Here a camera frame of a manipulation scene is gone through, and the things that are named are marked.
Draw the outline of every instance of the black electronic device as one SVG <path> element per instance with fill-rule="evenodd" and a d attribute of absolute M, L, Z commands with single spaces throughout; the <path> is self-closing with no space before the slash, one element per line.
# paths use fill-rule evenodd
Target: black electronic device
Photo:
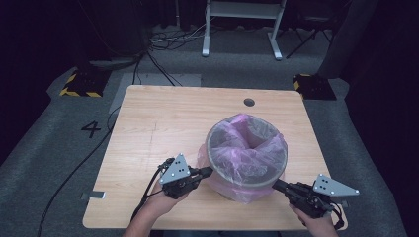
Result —
<path fill-rule="evenodd" d="M 162 190 L 155 194 L 148 194 L 151 186 L 154 184 L 154 180 L 157 175 L 161 174 L 159 183 L 162 186 Z M 188 192 L 196 189 L 202 179 L 209 177 L 212 174 L 211 167 L 203 167 L 202 169 L 191 168 L 186 163 L 184 155 L 179 154 L 176 159 L 169 158 L 163 164 L 157 167 L 157 171 L 154 173 L 153 178 L 148 184 L 144 195 L 142 196 L 141 202 L 132 214 L 131 220 L 136 216 L 138 211 L 147 202 L 148 198 L 156 195 L 160 192 L 170 198 L 177 199 L 187 194 Z"/>
<path fill-rule="evenodd" d="M 339 221 L 335 224 L 335 229 L 340 229 L 345 222 L 342 219 L 342 211 L 332 198 L 343 196 L 356 196 L 360 192 L 346 185 L 334 181 L 322 174 L 318 175 L 313 186 L 297 182 L 289 184 L 282 180 L 277 180 L 272 188 L 283 193 L 290 201 L 290 204 L 303 211 L 311 218 L 320 218 L 325 214 L 335 212 Z"/>

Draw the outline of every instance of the human hand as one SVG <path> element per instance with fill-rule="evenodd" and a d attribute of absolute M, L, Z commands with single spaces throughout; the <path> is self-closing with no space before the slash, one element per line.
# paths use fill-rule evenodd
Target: human hand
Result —
<path fill-rule="evenodd" d="M 169 212 L 179 201 L 185 199 L 188 196 L 188 194 L 185 194 L 177 199 L 172 199 L 171 197 L 166 196 L 164 192 L 160 192 L 161 190 L 162 187 L 160 183 L 156 181 L 151 193 L 159 193 L 149 197 L 141 211 L 146 211 L 155 218 L 158 218 L 161 215 Z"/>
<path fill-rule="evenodd" d="M 313 219 L 302 210 L 290 204 L 290 208 L 298 216 L 302 224 L 307 227 L 308 231 L 314 237 L 337 237 L 338 233 L 333 226 L 332 217 L 330 215 Z"/>

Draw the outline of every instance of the white metal stand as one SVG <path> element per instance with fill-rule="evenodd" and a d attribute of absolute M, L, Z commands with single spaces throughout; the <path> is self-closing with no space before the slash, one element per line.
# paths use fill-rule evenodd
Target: white metal stand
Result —
<path fill-rule="evenodd" d="M 275 58 L 281 60 L 280 49 L 276 41 L 278 27 L 284 14 L 287 0 L 281 0 L 280 4 L 241 3 L 241 2 L 217 2 L 207 0 L 206 10 L 206 33 L 204 35 L 203 56 L 210 55 L 210 17 L 236 17 L 275 19 L 274 31 L 268 33 Z"/>

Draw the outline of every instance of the pink plastic bag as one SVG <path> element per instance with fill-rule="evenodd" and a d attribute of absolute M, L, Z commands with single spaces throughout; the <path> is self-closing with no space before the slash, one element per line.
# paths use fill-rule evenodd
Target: pink plastic bag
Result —
<path fill-rule="evenodd" d="M 243 203 L 270 194 L 284 173 L 287 144 L 268 122 L 239 114 L 217 123 L 199 151 L 198 166 L 212 166 L 208 184 L 221 195 Z"/>

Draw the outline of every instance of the round hole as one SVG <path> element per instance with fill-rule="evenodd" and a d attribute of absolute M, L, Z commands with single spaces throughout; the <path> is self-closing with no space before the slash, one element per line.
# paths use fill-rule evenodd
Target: round hole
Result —
<path fill-rule="evenodd" d="M 253 99 L 246 98 L 244 99 L 244 105 L 246 105 L 247 107 L 252 107 L 255 105 L 255 101 L 253 101 Z"/>

